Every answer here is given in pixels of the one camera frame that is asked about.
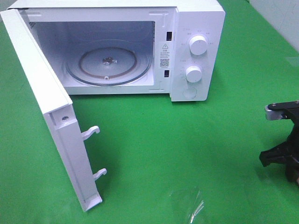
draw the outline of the warning label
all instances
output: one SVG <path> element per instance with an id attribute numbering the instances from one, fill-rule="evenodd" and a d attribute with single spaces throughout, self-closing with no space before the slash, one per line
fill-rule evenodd
<path id="1" fill-rule="evenodd" d="M 159 51 L 160 51 L 160 68 L 167 69 L 170 66 L 170 52 L 171 46 L 169 42 L 160 42 Z"/>

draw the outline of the white microwave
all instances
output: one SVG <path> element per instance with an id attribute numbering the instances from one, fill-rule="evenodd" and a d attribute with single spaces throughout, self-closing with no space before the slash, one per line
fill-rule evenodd
<path id="1" fill-rule="evenodd" d="M 84 211 L 102 202 L 69 94 L 207 98 L 225 12 L 216 0 L 18 0 L 1 12 Z"/>

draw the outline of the white wall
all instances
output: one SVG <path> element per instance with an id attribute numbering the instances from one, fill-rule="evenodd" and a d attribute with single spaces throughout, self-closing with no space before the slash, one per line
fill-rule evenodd
<path id="1" fill-rule="evenodd" d="M 250 4 L 299 52 L 299 0 L 250 0 Z"/>
<path id="2" fill-rule="evenodd" d="M 6 10 L 9 6 L 11 6 L 16 0 L 0 0 L 0 11 Z"/>

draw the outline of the timer knob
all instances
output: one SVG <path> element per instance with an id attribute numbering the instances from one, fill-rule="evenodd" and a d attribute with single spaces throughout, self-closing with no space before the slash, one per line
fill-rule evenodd
<path id="1" fill-rule="evenodd" d="M 198 66 L 190 66 L 186 69 L 186 78 L 190 83 L 196 83 L 202 78 L 202 69 Z"/>
<path id="2" fill-rule="evenodd" d="M 202 35 L 192 37 L 189 41 L 190 51 L 194 55 L 202 55 L 207 50 L 207 39 Z"/>

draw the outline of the microwave top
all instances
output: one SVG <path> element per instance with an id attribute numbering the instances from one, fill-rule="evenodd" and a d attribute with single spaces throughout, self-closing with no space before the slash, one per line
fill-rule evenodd
<path id="1" fill-rule="evenodd" d="M 11 8 L 177 7 L 179 11 L 222 11 L 217 0 L 17 0 Z"/>

